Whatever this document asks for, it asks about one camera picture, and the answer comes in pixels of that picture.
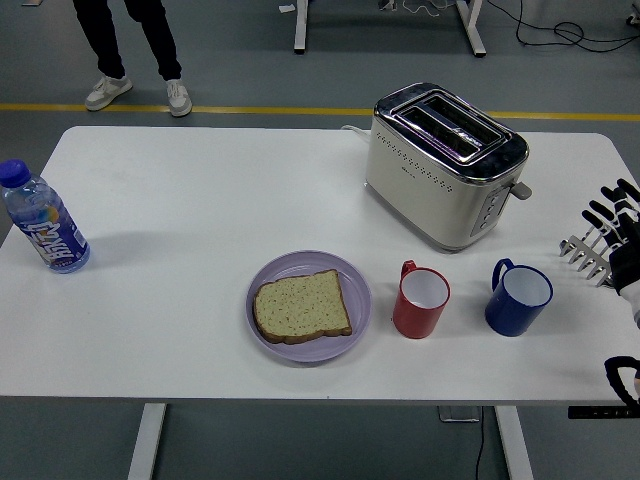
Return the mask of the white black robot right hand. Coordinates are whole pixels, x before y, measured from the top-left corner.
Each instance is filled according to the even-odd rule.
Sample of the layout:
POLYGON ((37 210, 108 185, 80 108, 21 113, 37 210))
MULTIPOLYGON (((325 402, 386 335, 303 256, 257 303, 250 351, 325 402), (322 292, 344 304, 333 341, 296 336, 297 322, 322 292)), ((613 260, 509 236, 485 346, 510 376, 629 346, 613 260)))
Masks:
POLYGON ((611 284, 631 305, 633 320, 639 326, 639 190, 620 178, 614 189, 602 187, 601 193, 611 201, 612 210, 592 200, 582 216, 612 249, 608 260, 611 284))

